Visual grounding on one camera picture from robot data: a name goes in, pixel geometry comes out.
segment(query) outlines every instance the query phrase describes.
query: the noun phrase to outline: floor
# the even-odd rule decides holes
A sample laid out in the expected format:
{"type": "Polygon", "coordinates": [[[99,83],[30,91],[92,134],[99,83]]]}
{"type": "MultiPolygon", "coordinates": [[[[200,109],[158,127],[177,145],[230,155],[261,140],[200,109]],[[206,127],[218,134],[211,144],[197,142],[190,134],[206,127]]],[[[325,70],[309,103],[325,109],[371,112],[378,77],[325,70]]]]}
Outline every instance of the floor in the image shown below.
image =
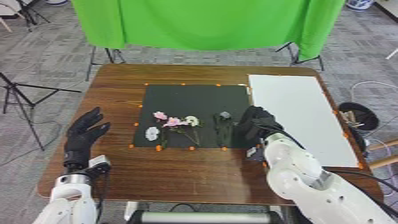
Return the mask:
{"type": "MultiPolygon", "coordinates": [[[[7,20],[14,33],[7,33],[0,26],[0,71],[7,77],[21,83],[71,88],[85,91],[90,82],[85,82],[90,46],[79,30],[78,19],[71,5],[47,6],[40,1],[33,8],[49,19],[26,32],[23,20],[7,20]]],[[[398,55],[390,60],[385,56],[398,47],[398,24],[373,7],[357,13],[342,10],[335,28],[323,48],[325,72],[321,77],[326,83],[332,98],[337,103],[351,100],[349,87],[367,80],[376,80],[398,85],[398,55]]],[[[193,52],[172,49],[156,49],[129,46],[122,50],[127,63],[147,64],[211,64],[211,65],[259,65],[286,66],[287,52],[275,53],[277,47],[222,52],[193,52]]],[[[95,62],[106,63],[102,51],[95,55],[95,62]]],[[[301,66],[317,69],[317,63],[309,62],[301,66]]],[[[31,99],[46,94],[46,91],[28,90],[31,99]]],[[[3,164],[17,155],[37,148],[26,122],[14,107],[8,113],[0,115],[0,223],[24,224],[39,214],[46,205],[46,199],[35,194],[35,183],[40,178],[51,153],[60,141],[60,135],[79,105],[83,94],[58,93],[37,106],[33,122],[39,131],[46,151],[35,150],[10,163],[3,164]]],[[[353,101],[364,104],[374,111],[381,124],[398,116],[398,92],[396,88],[365,84],[355,88],[353,101]]],[[[371,135],[371,138],[385,141],[398,135],[398,119],[371,135]]],[[[381,158],[398,149],[378,150],[369,153],[369,160],[381,158]]],[[[374,175],[389,178],[398,172],[398,165],[378,168],[374,175]]],[[[383,188],[385,203],[398,210],[398,194],[383,188]]],[[[172,204],[150,203],[150,211],[161,211],[172,204]]],[[[262,206],[213,206],[195,205],[200,211],[248,211],[262,212],[262,206]]],[[[124,202],[106,202],[104,223],[122,223],[124,202]]]]}

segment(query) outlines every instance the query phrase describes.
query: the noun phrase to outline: black cable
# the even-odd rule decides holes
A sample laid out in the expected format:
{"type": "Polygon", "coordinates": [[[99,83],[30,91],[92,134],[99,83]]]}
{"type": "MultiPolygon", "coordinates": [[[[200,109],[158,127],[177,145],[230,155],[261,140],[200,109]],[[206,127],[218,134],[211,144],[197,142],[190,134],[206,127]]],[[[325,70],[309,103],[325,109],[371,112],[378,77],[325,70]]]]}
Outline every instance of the black cable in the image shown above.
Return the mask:
{"type": "Polygon", "coordinates": [[[106,194],[108,194],[108,173],[104,174],[102,192],[99,194],[99,200],[97,200],[97,205],[95,205],[95,209],[97,209],[95,223],[99,222],[99,218],[101,218],[101,215],[102,215],[102,201],[104,201],[104,198],[106,198],[106,194]]]}
{"type": "Polygon", "coordinates": [[[193,211],[193,212],[197,212],[197,210],[195,210],[193,206],[191,206],[190,204],[186,204],[186,203],[179,203],[179,204],[175,204],[175,205],[172,206],[172,208],[170,208],[168,212],[172,212],[172,211],[174,211],[174,209],[177,208],[177,206],[181,206],[181,205],[188,206],[188,207],[190,207],[190,209],[191,209],[191,211],[193,211]]]}
{"type": "Polygon", "coordinates": [[[396,205],[398,201],[390,203],[389,207],[392,207],[396,205]]]}
{"type": "Polygon", "coordinates": [[[385,178],[381,180],[390,180],[396,176],[398,176],[398,173],[389,178],[385,178]]]}
{"type": "Polygon", "coordinates": [[[369,193],[365,192],[365,190],[353,184],[349,183],[355,188],[360,190],[360,192],[364,193],[364,195],[369,197],[371,201],[376,203],[376,205],[380,206],[383,212],[389,214],[389,216],[394,216],[398,218],[398,212],[394,211],[394,209],[390,208],[390,206],[385,205],[383,202],[380,202],[373,196],[369,195],[369,193]]]}
{"type": "Polygon", "coordinates": [[[367,178],[371,178],[373,180],[376,180],[385,186],[389,186],[389,188],[398,192],[398,188],[394,187],[394,185],[380,178],[373,177],[371,175],[364,174],[364,173],[358,173],[355,171],[332,171],[332,173],[346,173],[346,174],[353,174],[353,175],[358,175],[358,176],[364,176],[367,178]]]}

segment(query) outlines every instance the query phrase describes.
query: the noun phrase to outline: black cloth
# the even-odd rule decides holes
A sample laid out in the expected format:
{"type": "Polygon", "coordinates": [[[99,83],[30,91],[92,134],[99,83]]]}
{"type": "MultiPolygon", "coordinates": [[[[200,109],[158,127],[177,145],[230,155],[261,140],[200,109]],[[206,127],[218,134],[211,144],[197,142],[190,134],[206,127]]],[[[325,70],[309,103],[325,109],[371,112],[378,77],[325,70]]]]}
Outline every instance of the black cloth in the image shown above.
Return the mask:
{"type": "MultiPolygon", "coordinates": [[[[166,116],[195,116],[200,120],[202,127],[195,128],[200,147],[218,148],[216,131],[213,116],[220,112],[230,114],[232,122],[238,123],[245,109],[248,107],[248,95],[245,86],[209,86],[209,85],[149,85],[142,102],[142,111],[138,119],[138,130],[133,137],[134,147],[154,147],[159,145],[159,138],[152,142],[145,139],[145,130],[159,125],[152,113],[161,111],[166,116]]],[[[239,139],[230,138],[229,148],[241,147],[239,139]]],[[[193,146],[188,138],[166,132],[166,147],[184,148],[193,146]]]]}

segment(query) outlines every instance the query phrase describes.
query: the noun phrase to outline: robot forearm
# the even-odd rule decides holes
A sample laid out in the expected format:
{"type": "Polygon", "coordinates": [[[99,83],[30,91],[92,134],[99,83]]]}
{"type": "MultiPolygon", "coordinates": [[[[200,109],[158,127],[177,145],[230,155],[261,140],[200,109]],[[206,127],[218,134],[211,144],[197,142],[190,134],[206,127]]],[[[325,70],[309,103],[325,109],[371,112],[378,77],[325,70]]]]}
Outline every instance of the robot forearm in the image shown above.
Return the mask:
{"type": "Polygon", "coordinates": [[[294,201],[310,222],[396,223],[355,186],[323,170],[316,158],[293,140],[277,133],[268,136],[264,142],[270,188],[284,199],[294,201]]]}

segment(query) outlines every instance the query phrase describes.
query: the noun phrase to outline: white paper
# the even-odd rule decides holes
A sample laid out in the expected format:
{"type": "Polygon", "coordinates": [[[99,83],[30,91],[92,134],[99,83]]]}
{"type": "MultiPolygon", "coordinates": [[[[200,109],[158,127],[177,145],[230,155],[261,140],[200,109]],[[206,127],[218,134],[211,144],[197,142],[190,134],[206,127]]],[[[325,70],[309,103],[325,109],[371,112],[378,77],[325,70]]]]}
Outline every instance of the white paper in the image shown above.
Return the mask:
{"type": "Polygon", "coordinates": [[[357,167],[357,156],[316,78],[248,75],[248,80],[254,106],[261,106],[275,116],[319,164],[357,167]]]}

